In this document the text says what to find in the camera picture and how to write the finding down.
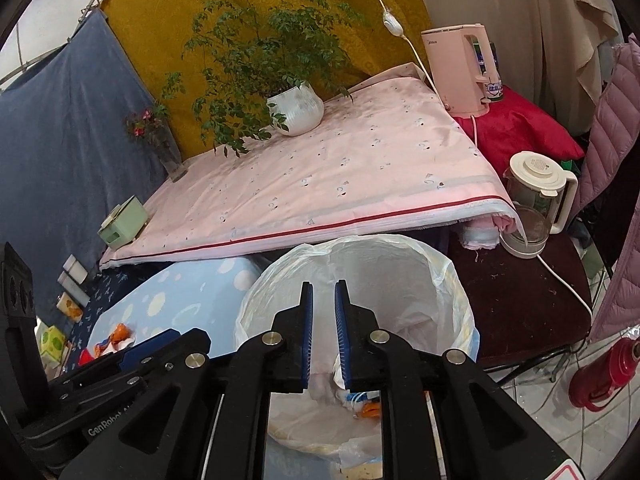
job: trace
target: white tent ceiling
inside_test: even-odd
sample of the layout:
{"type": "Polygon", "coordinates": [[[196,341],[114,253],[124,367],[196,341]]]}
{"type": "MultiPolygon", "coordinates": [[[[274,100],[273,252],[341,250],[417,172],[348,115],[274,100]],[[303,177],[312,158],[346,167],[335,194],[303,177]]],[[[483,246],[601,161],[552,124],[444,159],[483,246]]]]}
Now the white tent ceiling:
{"type": "Polygon", "coordinates": [[[97,0],[33,0],[0,50],[0,90],[43,55],[65,44],[87,9],[96,3],[97,0]]]}

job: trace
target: red thermos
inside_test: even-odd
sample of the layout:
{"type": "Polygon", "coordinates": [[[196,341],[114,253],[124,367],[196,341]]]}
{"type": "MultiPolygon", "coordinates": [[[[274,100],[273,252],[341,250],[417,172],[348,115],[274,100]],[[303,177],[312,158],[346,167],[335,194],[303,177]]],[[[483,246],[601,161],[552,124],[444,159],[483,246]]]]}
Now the red thermos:
{"type": "Polygon", "coordinates": [[[640,361],[640,341],[622,338],[593,363],[580,368],[571,378],[569,400],[576,408],[599,412],[607,404],[594,402],[609,399],[616,390],[626,386],[636,374],[640,361]]]}

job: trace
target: green tissue box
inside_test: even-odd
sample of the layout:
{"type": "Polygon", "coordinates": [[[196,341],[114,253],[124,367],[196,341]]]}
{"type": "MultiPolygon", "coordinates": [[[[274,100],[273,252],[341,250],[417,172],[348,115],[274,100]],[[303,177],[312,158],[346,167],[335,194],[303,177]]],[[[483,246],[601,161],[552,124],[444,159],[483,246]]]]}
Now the green tissue box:
{"type": "Polygon", "coordinates": [[[149,220],[145,208],[135,196],[117,205],[102,222],[98,236],[111,249],[116,250],[136,239],[149,220]]]}

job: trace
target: yellow curtain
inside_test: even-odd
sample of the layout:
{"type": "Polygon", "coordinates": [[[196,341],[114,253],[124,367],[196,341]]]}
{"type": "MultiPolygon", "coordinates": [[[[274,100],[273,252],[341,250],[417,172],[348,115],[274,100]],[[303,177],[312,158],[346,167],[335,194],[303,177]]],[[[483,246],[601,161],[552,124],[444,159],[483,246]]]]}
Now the yellow curtain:
{"type": "MultiPolygon", "coordinates": [[[[212,147],[200,140],[200,126],[191,111],[193,100],[201,95],[204,82],[200,75],[202,60],[194,53],[180,59],[184,43],[191,37],[191,20],[202,10],[205,0],[104,0],[102,8],[109,24],[133,66],[158,97],[166,72],[182,72],[186,95],[168,103],[171,127],[184,158],[212,147]]],[[[238,4],[244,0],[232,0],[238,4]]],[[[258,12],[281,0],[251,0],[258,12]]],[[[356,84],[368,76],[413,60],[405,41],[393,37],[382,24],[382,8],[377,0],[332,0],[349,3],[366,17],[366,25],[336,31],[355,70],[345,75],[346,84],[356,84]]],[[[402,23],[405,34],[414,42],[426,61],[420,31],[430,28],[422,0],[383,0],[402,23]]]]}

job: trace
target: metal screw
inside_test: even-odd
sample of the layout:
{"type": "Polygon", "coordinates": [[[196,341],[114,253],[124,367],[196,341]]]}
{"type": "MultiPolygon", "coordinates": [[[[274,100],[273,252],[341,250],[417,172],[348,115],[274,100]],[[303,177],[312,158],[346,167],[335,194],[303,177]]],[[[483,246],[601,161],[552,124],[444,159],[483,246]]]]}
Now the metal screw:
{"type": "Polygon", "coordinates": [[[278,332],[267,332],[262,336],[262,342],[265,345],[277,345],[280,341],[282,341],[282,336],[278,332]]]}
{"type": "Polygon", "coordinates": [[[200,368],[206,359],[202,354],[189,354],[187,358],[184,360],[184,364],[186,364],[189,368],[200,368]]]}
{"type": "Polygon", "coordinates": [[[387,341],[389,341],[391,336],[389,335],[389,332],[385,332],[384,330],[374,330],[373,332],[371,332],[369,334],[369,338],[374,343],[382,344],[382,343],[386,343],[387,341]]]}
{"type": "Polygon", "coordinates": [[[447,361],[449,361],[453,365],[461,365],[466,361],[465,353],[462,350],[458,350],[457,348],[453,348],[445,354],[447,361]]]}

